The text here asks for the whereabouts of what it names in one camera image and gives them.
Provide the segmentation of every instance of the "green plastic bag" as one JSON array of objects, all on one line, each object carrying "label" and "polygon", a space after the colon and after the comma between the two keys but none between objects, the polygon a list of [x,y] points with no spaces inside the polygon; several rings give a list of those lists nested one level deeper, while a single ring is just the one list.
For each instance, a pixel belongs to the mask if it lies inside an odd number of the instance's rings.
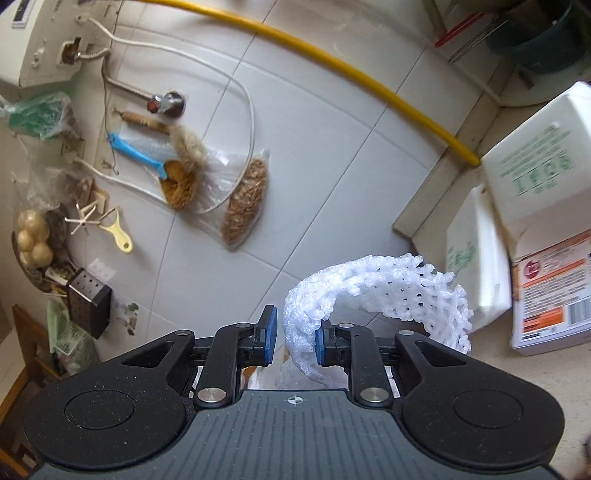
[{"label": "green plastic bag", "polygon": [[56,353],[70,375],[100,363],[92,337],[70,321],[70,314],[61,299],[47,302],[49,351]]},{"label": "green plastic bag", "polygon": [[47,140],[60,134],[80,138],[72,101],[64,92],[41,95],[31,100],[13,103],[0,110],[8,127],[18,134]]}]

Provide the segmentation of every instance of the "sticker on wall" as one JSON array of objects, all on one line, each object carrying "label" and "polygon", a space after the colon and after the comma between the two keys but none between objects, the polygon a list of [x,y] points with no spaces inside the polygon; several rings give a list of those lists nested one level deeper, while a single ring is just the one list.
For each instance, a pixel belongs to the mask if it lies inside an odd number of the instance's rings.
[{"label": "sticker on wall", "polygon": [[122,301],[114,298],[111,304],[111,322],[124,325],[128,335],[135,336],[138,325],[139,307],[136,302]]}]

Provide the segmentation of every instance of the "metal screw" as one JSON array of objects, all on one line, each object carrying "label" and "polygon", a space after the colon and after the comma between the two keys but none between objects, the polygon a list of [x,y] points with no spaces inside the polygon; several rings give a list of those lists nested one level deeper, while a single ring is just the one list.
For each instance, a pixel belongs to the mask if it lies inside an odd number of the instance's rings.
[{"label": "metal screw", "polygon": [[226,392],[218,387],[207,387],[197,392],[197,398],[205,403],[217,403],[226,398]]},{"label": "metal screw", "polygon": [[380,403],[387,400],[389,394],[383,388],[369,387],[361,391],[361,398],[371,403]]}]

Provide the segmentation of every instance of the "crosshair marking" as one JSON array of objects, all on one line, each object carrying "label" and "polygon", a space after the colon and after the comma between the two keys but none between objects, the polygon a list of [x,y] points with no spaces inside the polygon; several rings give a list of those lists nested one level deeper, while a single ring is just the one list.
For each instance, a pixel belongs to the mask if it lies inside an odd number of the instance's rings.
[{"label": "crosshair marking", "polygon": [[300,403],[302,403],[304,401],[304,399],[302,397],[298,397],[297,395],[294,395],[293,397],[289,397],[286,401],[291,403],[292,405],[296,406],[296,405],[299,405]]}]

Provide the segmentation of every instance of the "barcode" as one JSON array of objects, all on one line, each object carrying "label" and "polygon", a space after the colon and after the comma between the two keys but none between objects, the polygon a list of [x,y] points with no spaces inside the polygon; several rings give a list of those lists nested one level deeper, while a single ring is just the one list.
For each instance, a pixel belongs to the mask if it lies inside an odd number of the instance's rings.
[{"label": "barcode", "polygon": [[583,299],[569,305],[569,324],[591,319],[591,299]]}]

